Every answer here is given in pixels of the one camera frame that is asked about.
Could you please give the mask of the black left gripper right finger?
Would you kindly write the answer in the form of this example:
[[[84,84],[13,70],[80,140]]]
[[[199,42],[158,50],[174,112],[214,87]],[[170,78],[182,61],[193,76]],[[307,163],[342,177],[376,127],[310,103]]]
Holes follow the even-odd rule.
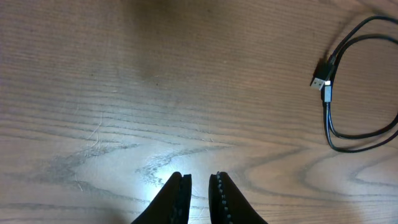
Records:
[[[226,172],[210,175],[208,199],[212,224],[267,224]]]

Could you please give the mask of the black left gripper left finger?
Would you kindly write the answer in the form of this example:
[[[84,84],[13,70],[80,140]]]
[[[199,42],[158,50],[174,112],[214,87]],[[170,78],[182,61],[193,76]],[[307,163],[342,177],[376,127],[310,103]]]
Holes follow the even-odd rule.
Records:
[[[174,172],[132,224],[187,224],[192,196],[192,175]]]

